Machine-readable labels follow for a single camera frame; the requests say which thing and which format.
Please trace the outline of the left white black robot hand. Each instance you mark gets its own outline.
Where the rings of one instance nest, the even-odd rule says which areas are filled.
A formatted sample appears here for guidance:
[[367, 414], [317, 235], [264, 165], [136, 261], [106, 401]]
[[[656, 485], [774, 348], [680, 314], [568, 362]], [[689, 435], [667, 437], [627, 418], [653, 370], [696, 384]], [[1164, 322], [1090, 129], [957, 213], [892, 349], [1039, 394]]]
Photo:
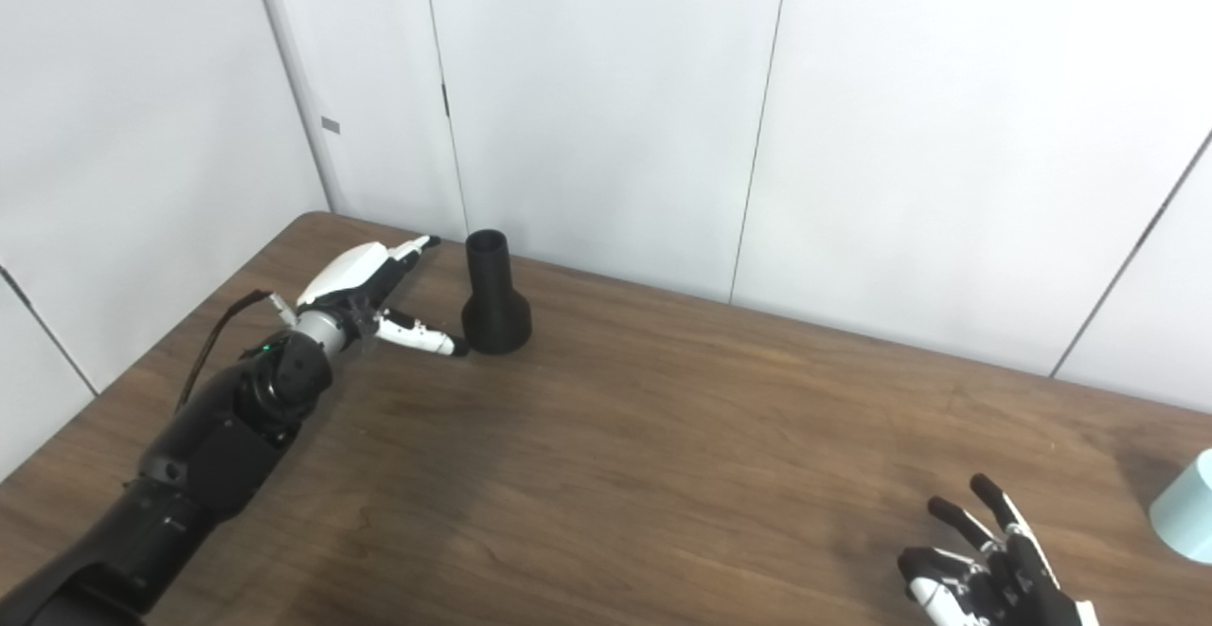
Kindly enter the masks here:
[[441, 357], [465, 357], [471, 348], [463, 338], [430, 329], [415, 316], [388, 306], [388, 298], [421, 255], [439, 243], [438, 235], [421, 235], [395, 247], [370, 241], [347, 249], [322, 268], [297, 299], [292, 331], [311, 338], [328, 362], [351, 343], [375, 338]]

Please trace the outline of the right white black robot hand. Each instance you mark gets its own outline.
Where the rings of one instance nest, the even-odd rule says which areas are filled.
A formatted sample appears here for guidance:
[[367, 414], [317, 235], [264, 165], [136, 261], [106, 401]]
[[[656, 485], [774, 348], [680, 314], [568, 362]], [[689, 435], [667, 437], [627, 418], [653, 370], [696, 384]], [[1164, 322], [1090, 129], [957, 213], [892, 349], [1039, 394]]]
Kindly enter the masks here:
[[931, 496], [928, 515], [951, 527], [974, 549], [970, 558], [934, 546], [911, 546], [897, 558], [907, 599], [934, 625], [1096, 625], [1090, 601], [1060, 588], [1033, 527], [1012, 496], [985, 473], [971, 492], [991, 510], [995, 534], [970, 510]]

